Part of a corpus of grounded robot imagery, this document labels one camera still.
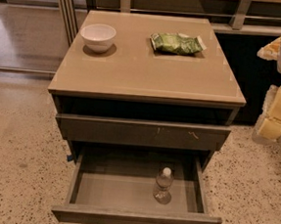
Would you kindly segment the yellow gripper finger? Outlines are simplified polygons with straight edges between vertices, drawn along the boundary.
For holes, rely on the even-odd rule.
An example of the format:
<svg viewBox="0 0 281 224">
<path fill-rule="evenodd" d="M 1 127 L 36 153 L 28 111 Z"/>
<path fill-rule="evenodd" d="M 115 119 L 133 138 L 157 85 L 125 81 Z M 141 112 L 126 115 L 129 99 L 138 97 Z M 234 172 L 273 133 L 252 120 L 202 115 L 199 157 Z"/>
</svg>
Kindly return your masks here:
<svg viewBox="0 0 281 224">
<path fill-rule="evenodd" d="M 281 85 L 271 85 L 267 91 L 262 114 L 257 121 L 256 133 L 267 140 L 281 137 Z"/>
<path fill-rule="evenodd" d="M 258 50 L 257 56 L 267 61 L 277 60 L 281 46 L 281 36 Z"/>
</svg>

